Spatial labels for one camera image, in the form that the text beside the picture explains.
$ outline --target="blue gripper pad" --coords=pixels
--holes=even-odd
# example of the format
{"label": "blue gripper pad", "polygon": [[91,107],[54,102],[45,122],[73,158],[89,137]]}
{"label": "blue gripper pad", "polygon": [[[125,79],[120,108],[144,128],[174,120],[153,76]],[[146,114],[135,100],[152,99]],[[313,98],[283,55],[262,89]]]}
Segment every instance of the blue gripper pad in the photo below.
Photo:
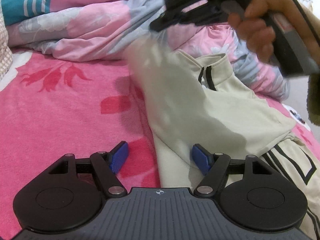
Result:
{"label": "blue gripper pad", "polygon": [[128,155],[129,146],[127,142],[124,142],[123,145],[114,154],[111,155],[111,164],[109,165],[109,168],[114,174],[117,174],[119,172]]}
{"label": "blue gripper pad", "polygon": [[101,212],[73,231],[40,234],[21,231],[14,240],[310,240],[297,228],[254,232],[225,218],[210,199],[188,188],[133,188],[107,200]]}
{"label": "blue gripper pad", "polygon": [[192,159],[202,174],[207,175],[213,165],[211,154],[195,144],[192,148]]}

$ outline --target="ribbed surface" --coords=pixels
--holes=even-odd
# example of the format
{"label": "ribbed surface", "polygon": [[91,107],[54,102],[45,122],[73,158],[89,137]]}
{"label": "ribbed surface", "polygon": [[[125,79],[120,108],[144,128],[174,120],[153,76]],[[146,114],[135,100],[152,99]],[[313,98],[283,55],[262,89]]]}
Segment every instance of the ribbed surface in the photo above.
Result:
{"label": "ribbed surface", "polygon": [[134,188],[107,201],[102,212],[78,230],[59,235],[21,232],[15,240],[307,240],[299,230],[278,234],[246,231],[223,217],[214,202],[188,189]]}

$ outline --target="pink blanket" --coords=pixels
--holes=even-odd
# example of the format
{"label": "pink blanket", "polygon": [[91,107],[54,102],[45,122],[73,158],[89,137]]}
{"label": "pink blanket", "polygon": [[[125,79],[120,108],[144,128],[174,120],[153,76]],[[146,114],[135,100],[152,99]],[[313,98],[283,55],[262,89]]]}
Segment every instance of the pink blanket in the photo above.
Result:
{"label": "pink blanket", "polygon": [[[125,140],[129,157],[118,178],[127,190],[160,186],[143,94],[126,62],[73,63],[33,52],[17,70],[0,92],[2,238],[20,230],[12,210],[15,194],[65,153],[84,158]],[[267,101],[290,117],[281,103]],[[299,123],[293,131],[320,159],[312,133]]]}

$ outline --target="black stripe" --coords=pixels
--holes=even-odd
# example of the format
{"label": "black stripe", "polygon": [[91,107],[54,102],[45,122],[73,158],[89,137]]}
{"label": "black stripe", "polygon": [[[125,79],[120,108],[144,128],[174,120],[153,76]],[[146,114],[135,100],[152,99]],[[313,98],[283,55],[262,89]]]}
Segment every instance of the black stripe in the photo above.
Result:
{"label": "black stripe", "polygon": [[288,179],[288,181],[294,184],[293,180],[291,179],[287,171],[284,169],[280,161],[277,159],[277,157],[273,154],[273,152],[270,150],[268,151],[268,154],[270,155],[271,159],[275,162],[275,164],[278,166],[278,168],[282,171],[282,173],[285,175],[285,177]]}
{"label": "black stripe", "polygon": [[289,160],[289,162],[292,163],[292,165],[296,168],[297,172],[300,174],[300,176],[301,176],[302,180],[304,181],[304,183],[306,185],[308,185],[312,175],[317,170],[317,168],[316,168],[315,164],[313,163],[313,161],[311,160],[311,158],[303,151],[303,153],[306,155],[306,157],[308,158],[308,160],[310,161],[310,164],[311,164],[310,171],[308,172],[307,176],[304,176],[303,171],[300,168],[300,166],[293,159],[291,159],[288,155],[286,155],[279,145],[275,145],[274,148],[277,150],[278,153],[280,153],[283,157],[285,157],[286,159]]}
{"label": "black stripe", "polygon": [[309,208],[307,210],[307,214],[308,214],[308,216],[310,217],[310,219],[311,219],[311,221],[313,223],[313,228],[314,228],[314,231],[315,231],[315,234],[316,234],[316,238],[317,238],[317,240],[320,240],[320,235],[319,235],[319,232],[318,232],[317,221],[316,221],[316,218],[318,218],[318,217],[316,215],[314,215]]}
{"label": "black stripe", "polygon": [[201,81],[202,81],[203,72],[204,72],[204,67],[201,69],[200,75],[198,77],[198,81],[200,82],[200,84],[201,84]]}
{"label": "black stripe", "polygon": [[208,67],[206,68],[206,70],[205,70],[205,77],[207,78],[207,84],[208,84],[209,89],[214,90],[214,91],[217,91],[217,90],[216,90],[216,87],[214,86],[214,83],[213,83],[213,81],[212,81],[211,69],[212,69],[211,66],[208,66]]}

